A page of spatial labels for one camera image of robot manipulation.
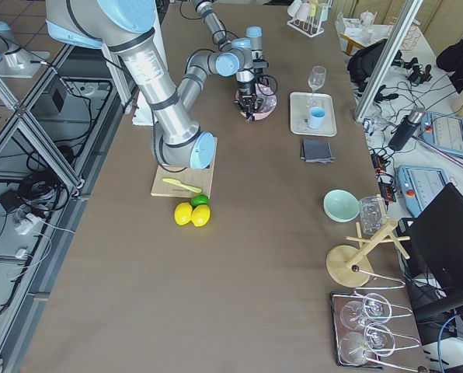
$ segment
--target green bowl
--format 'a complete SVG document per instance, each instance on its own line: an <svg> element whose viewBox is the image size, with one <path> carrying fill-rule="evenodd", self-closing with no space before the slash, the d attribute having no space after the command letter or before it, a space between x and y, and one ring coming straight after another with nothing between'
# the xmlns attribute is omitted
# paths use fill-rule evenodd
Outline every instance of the green bowl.
<svg viewBox="0 0 463 373"><path fill-rule="evenodd" d="M339 223L351 221L359 214L356 197L341 189L331 190L325 195L323 208L330 219Z"/></svg>

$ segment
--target computer monitor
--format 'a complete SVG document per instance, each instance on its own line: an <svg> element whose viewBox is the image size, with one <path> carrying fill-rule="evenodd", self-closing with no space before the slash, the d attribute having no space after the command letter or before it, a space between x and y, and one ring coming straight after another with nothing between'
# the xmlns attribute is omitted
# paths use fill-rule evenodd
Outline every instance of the computer monitor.
<svg viewBox="0 0 463 373"><path fill-rule="evenodd" d="M463 196L453 184L447 184L416 218L409 236L444 289L447 297L440 305L448 302L463 320Z"/></svg>

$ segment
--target blue and white device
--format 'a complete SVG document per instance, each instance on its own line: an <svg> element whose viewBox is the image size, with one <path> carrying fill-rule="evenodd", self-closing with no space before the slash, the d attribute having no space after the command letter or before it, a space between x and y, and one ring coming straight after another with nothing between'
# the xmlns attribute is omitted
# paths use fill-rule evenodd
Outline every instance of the blue and white device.
<svg viewBox="0 0 463 373"><path fill-rule="evenodd" d="M427 144L463 158L463 118L427 111L421 121L421 131Z"/></svg>
<svg viewBox="0 0 463 373"><path fill-rule="evenodd" d="M397 182L406 207L416 218L447 184L447 175L434 167L400 166Z"/></svg>

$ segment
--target wooden stand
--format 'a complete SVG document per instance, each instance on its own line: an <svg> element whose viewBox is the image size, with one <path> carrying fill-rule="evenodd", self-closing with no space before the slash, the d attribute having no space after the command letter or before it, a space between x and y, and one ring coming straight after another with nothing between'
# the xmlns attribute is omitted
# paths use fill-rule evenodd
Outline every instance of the wooden stand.
<svg viewBox="0 0 463 373"><path fill-rule="evenodd" d="M370 239L363 239L359 222L356 223L357 237L347 236L346 239L358 241L360 248L357 249L349 245L340 245L334 247L326 257L326 268L333 280L348 288L355 288L367 283L370 279L369 274L354 272L352 267L357 265L365 272L373 273L370 262L366 255L382 242L393 242L401 254L409 259L409 254L402 247L400 241L409 239L409 237L395 237L392 232L397 227L397 221L387 220L387 222Z"/></svg>

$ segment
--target gray napkin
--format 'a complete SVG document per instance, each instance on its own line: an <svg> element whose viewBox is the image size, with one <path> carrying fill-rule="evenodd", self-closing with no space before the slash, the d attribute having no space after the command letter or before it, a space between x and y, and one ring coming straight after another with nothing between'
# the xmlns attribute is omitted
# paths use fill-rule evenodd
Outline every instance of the gray napkin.
<svg viewBox="0 0 463 373"><path fill-rule="evenodd" d="M320 140L304 139L301 146L301 159L306 162L331 163L335 159L332 156L330 143Z"/></svg>

